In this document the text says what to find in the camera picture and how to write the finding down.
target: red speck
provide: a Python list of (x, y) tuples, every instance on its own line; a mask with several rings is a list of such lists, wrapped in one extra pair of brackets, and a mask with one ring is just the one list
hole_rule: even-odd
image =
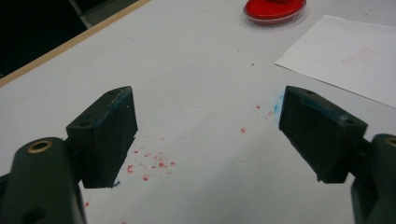
[(168, 166), (163, 164), (163, 162), (160, 162), (160, 164), (158, 166), (163, 167), (163, 168), (168, 168)]
[(265, 120), (270, 119), (274, 115), (273, 111), (268, 112), (267, 116), (265, 116)]
[(148, 181), (150, 178), (150, 175), (142, 175), (142, 178), (144, 181)]
[(128, 167), (126, 168), (126, 172), (128, 174), (131, 174), (134, 170), (132, 170), (134, 167), (132, 165), (128, 165)]

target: black metal bracket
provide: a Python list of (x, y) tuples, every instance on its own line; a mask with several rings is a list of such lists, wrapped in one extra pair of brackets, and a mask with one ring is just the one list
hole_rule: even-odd
[(86, 223), (78, 182), (112, 188), (137, 132), (131, 87), (108, 91), (67, 127), (21, 147), (0, 177), (0, 223)]
[(316, 93), (286, 87), (279, 129), (318, 176), (351, 188), (356, 224), (396, 223), (396, 136), (363, 138), (367, 124)]

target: screw hole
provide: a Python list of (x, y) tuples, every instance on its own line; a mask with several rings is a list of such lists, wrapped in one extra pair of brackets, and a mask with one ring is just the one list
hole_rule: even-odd
[(43, 140), (43, 141), (39, 141), (39, 142), (35, 142), (32, 145), (30, 145), (27, 148), (27, 152), (29, 153), (40, 153), (43, 152), (47, 149), (49, 149), (52, 146), (52, 142), (48, 141), (48, 140)]
[(46, 215), (46, 211), (42, 207), (30, 210), (23, 216), (24, 224), (34, 224), (42, 220)]
[(391, 137), (386, 139), (387, 143), (390, 144), (393, 147), (396, 147), (396, 138)]

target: blue stain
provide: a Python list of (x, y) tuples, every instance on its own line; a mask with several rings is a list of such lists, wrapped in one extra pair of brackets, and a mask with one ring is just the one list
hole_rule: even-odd
[(279, 121), (280, 121), (280, 112), (282, 111), (284, 97), (285, 97), (285, 95), (279, 96), (275, 102), (275, 105), (274, 105), (274, 118), (275, 118), (276, 123), (279, 123)]

